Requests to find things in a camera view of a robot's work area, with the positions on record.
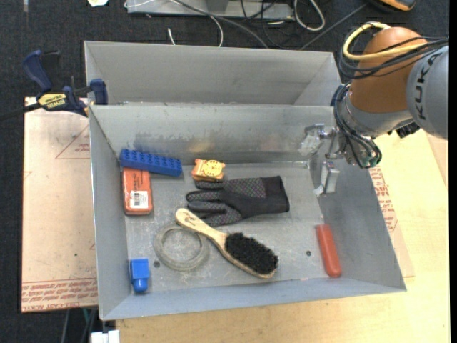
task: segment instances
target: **blue lego brick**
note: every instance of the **blue lego brick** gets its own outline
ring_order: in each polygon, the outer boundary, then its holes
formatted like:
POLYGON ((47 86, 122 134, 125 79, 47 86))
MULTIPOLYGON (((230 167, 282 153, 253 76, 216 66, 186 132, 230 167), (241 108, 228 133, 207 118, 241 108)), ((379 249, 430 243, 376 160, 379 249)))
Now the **blue lego brick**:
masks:
POLYGON ((149 260, 137 258, 130 261, 130 280, 135 292, 145 292, 148 289, 149 260))
POLYGON ((171 175, 173 177, 179 177, 183 171, 181 160, 134 150, 123 149, 119 161, 121 162, 121 166, 147 170, 151 173, 171 175))

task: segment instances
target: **red marker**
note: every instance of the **red marker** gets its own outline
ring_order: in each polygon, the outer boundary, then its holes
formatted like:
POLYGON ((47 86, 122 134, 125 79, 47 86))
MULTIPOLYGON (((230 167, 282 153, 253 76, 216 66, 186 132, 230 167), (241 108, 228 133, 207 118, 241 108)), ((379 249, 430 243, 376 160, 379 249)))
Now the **red marker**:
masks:
POLYGON ((320 224, 316 227, 316 230, 327 274, 333 278, 340 277, 340 259, 338 258, 338 253, 336 252, 335 241, 333 240, 330 225, 320 224))

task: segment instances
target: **small yellow object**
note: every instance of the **small yellow object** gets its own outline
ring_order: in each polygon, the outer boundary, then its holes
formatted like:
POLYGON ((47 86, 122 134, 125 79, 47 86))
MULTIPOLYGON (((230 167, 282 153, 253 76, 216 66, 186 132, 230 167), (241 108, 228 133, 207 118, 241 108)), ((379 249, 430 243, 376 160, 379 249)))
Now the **small yellow object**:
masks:
POLYGON ((226 165, 217 160, 195 159, 195 167, 191 174, 195 180, 216 181, 224 177, 222 169, 226 165))

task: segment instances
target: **clear tape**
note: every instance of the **clear tape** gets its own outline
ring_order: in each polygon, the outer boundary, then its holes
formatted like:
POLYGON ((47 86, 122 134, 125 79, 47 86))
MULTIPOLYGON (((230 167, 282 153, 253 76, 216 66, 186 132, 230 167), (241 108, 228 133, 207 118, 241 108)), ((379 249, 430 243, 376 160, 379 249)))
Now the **clear tape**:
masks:
POLYGON ((200 264, 207 260, 209 255, 209 243, 206 237, 204 237, 203 235, 200 235, 189 229, 184 229, 183 227, 180 227, 179 225, 172 222, 162 227, 155 235, 154 250, 160 261, 164 263, 167 267, 175 269, 176 271, 189 271, 191 269, 197 268, 200 264), (198 237, 200 241, 199 253, 194 258, 185 261, 176 260, 171 255, 167 254, 164 249, 164 240, 166 233, 171 230, 186 232, 188 234, 192 234, 198 237))

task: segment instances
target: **mesh glove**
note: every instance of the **mesh glove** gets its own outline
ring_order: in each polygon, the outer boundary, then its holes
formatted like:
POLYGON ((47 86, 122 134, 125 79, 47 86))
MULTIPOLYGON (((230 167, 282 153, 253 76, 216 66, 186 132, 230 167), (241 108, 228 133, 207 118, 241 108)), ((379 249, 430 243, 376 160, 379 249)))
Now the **mesh glove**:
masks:
POLYGON ((187 207, 204 213, 200 217, 211 227, 290 209, 281 177, 195 181, 195 185, 200 190, 186 195, 187 207))

